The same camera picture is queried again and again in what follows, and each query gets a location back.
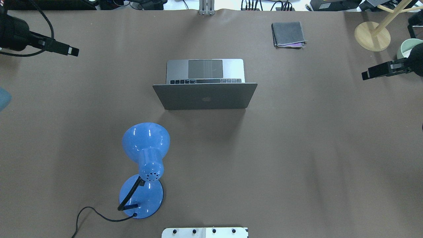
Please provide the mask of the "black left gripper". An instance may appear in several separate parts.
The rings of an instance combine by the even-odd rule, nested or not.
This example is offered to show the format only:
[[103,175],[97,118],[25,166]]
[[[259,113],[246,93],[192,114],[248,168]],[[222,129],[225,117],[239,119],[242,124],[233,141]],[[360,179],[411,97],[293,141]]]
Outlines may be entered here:
[[45,36],[32,32],[26,21],[12,17],[8,14],[1,14],[0,17],[0,46],[1,48],[23,51],[27,46],[46,50],[62,55],[78,56],[79,49],[71,47],[55,39],[45,40]]

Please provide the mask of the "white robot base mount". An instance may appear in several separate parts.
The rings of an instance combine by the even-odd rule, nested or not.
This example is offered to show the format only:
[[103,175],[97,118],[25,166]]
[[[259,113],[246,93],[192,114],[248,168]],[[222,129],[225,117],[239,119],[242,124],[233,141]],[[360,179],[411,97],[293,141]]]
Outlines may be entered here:
[[248,238],[245,227],[183,227],[165,228],[162,238]]

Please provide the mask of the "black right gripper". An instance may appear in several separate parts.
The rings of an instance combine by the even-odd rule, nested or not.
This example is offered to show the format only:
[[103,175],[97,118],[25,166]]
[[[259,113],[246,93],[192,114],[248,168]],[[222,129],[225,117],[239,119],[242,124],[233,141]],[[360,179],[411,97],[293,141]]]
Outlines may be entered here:
[[362,72],[362,80],[368,80],[377,77],[383,77],[390,75],[394,72],[414,72],[418,76],[423,76],[423,44],[420,43],[414,46],[407,58],[402,58],[394,61],[391,65],[391,61],[372,66],[367,71]]

